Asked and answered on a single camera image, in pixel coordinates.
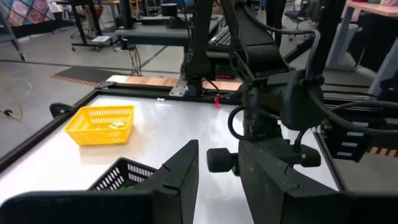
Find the black mat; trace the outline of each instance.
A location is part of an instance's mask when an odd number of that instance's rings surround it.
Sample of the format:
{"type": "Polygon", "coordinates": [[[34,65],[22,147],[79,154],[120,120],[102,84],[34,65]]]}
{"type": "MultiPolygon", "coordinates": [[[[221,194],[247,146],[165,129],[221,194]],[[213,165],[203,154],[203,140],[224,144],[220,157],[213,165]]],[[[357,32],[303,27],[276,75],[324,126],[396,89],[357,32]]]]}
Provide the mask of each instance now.
{"type": "Polygon", "coordinates": [[[125,73],[110,72],[90,67],[71,67],[60,73],[52,75],[52,78],[66,82],[95,86],[106,81],[112,75],[126,75],[125,73]]]}

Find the laboratory floor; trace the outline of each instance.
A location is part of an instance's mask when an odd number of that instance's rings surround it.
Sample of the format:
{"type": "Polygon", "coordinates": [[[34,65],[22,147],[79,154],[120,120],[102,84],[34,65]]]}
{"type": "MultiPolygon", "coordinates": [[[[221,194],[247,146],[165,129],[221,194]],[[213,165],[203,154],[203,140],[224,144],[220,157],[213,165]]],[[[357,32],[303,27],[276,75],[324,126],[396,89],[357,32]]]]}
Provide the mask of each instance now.
{"type": "MultiPolygon", "coordinates": [[[[287,19],[284,25],[295,27],[287,19]]],[[[14,87],[24,110],[22,121],[15,121],[0,115],[0,157],[12,150],[23,140],[34,134],[51,119],[49,106],[54,102],[74,104],[89,93],[93,87],[70,83],[51,78],[52,75],[71,66],[92,67],[118,73],[131,73],[131,60],[128,52],[115,52],[111,47],[101,52],[78,47],[71,51],[70,43],[78,41],[78,36],[70,36],[76,29],[62,30],[54,34],[41,35],[21,43],[27,61],[21,62],[11,45],[0,45],[0,72],[14,87]]],[[[281,53],[285,55],[303,41],[297,37],[290,42],[282,39],[281,53]]],[[[182,47],[139,45],[143,75],[146,77],[178,78],[183,57],[182,47]]],[[[292,62],[291,66],[304,68],[307,54],[292,62]]],[[[368,86],[369,76],[358,73],[325,72],[327,83],[368,86]]],[[[0,108],[10,108],[18,112],[11,95],[0,85],[0,108]]],[[[396,170],[393,158],[366,154],[363,162],[336,161],[339,170],[351,190],[391,190],[398,188],[398,178],[390,170],[396,170]]]]}

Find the black plastic basket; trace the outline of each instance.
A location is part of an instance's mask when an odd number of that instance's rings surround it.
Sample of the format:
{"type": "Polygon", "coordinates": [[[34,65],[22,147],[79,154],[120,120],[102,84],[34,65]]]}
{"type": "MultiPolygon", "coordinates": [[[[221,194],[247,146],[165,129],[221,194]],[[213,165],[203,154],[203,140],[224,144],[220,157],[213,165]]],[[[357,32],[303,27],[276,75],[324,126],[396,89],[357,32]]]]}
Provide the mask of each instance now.
{"type": "Polygon", "coordinates": [[[88,190],[119,190],[144,181],[157,169],[120,157],[88,190]]]}

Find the chair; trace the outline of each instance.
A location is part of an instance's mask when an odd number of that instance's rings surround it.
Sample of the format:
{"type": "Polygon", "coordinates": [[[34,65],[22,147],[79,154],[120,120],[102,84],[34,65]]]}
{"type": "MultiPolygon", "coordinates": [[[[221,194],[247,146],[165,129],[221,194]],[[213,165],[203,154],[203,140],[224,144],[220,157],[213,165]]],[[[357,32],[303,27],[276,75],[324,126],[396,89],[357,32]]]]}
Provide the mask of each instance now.
{"type": "MultiPolygon", "coordinates": [[[[307,6],[308,2],[302,1],[300,4],[300,10],[285,12],[285,16],[289,18],[293,23],[296,23],[296,29],[299,29],[300,23],[310,20],[310,18],[307,16],[307,6]]],[[[291,35],[289,36],[289,40],[293,40],[293,37],[291,35]]]]}

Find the yellow plastic basket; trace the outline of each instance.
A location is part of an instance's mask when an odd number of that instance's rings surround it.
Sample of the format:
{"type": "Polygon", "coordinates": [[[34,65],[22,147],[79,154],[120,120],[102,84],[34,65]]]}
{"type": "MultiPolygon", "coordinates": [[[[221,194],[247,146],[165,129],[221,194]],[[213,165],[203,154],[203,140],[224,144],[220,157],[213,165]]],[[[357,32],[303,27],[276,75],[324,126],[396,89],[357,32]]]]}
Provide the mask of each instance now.
{"type": "Polygon", "coordinates": [[[86,106],[77,111],[65,132],[80,146],[123,144],[133,121],[134,106],[86,106]]]}

